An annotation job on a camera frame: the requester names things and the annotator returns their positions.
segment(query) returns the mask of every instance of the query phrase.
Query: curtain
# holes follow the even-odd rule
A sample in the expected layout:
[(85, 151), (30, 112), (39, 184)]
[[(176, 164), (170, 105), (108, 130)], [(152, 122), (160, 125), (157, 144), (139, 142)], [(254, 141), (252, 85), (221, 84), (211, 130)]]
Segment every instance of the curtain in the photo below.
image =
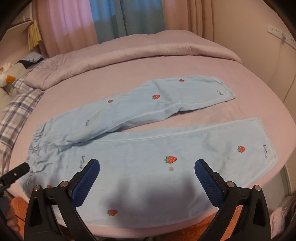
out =
[(89, 0), (99, 43), (165, 29), (161, 0)]
[(213, 41), (211, 0), (162, 0), (165, 29), (183, 29)]
[(37, 0), (35, 15), (49, 57), (98, 43), (89, 0)]

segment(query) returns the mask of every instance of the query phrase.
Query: gray plaid cloth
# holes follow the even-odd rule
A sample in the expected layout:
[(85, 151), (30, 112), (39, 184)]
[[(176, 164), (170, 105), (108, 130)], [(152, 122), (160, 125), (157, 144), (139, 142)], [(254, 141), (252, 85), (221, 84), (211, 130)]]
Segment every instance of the gray plaid cloth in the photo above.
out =
[(10, 156), (15, 141), (28, 116), (32, 113), (44, 93), (42, 90), (33, 89), (24, 83), (27, 75), (13, 83), (15, 88), (20, 89), (21, 94), (17, 95), (6, 106), (0, 122), (0, 157), (2, 157), (0, 159), (0, 174), (8, 172)]

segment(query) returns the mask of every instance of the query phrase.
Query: blue curtain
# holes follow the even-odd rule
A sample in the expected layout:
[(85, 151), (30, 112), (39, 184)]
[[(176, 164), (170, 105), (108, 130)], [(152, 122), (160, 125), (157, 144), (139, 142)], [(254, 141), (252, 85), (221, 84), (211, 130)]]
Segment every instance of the blue curtain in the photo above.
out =
[(165, 29), (161, 0), (89, 0), (98, 42)]

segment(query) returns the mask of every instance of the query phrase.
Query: white power socket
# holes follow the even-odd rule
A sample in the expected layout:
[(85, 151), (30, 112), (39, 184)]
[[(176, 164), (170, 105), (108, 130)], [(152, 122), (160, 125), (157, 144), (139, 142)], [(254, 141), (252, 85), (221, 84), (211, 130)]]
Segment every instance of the white power socket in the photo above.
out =
[[(283, 37), (283, 31), (276, 28), (275, 26), (270, 25), (270, 24), (267, 26), (267, 32), (269, 32), (270, 34), (272, 34), (272, 35), (274, 35), (274, 36), (276, 36), (276, 37), (278, 37), (280, 39), (282, 39), (282, 37)], [(285, 33), (285, 35), (286, 35), (285, 42), (288, 45), (290, 45), (292, 48), (296, 49), (296, 42), (293, 39), (293, 37), (286, 34), (286, 33)]]

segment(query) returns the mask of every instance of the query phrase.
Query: hand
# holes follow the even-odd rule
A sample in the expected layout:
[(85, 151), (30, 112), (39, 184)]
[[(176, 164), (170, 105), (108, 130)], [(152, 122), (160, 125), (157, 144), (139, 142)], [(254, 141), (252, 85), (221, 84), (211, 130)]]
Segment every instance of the hand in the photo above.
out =
[(6, 217), (8, 218), (7, 220), (7, 225), (15, 232), (20, 231), (20, 227), (17, 224), (17, 217), (15, 216), (15, 211), (12, 206), (10, 206), (9, 210), (7, 211)]

